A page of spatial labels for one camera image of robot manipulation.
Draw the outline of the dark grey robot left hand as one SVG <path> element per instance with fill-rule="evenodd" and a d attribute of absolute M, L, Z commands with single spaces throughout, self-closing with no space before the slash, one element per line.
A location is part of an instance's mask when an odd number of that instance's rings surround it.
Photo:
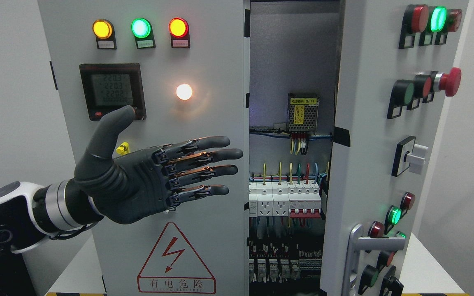
<path fill-rule="evenodd" d="M 229 148 L 226 136 L 149 147 L 113 159 L 117 138 L 134 117 L 129 105 L 105 115 L 77 163 L 74 181 L 92 197 L 98 212 L 116 223 L 131 224 L 188 201 L 229 193 L 225 185 L 202 184 L 237 174 L 235 165 L 212 166 L 243 157 L 242 150 Z"/>

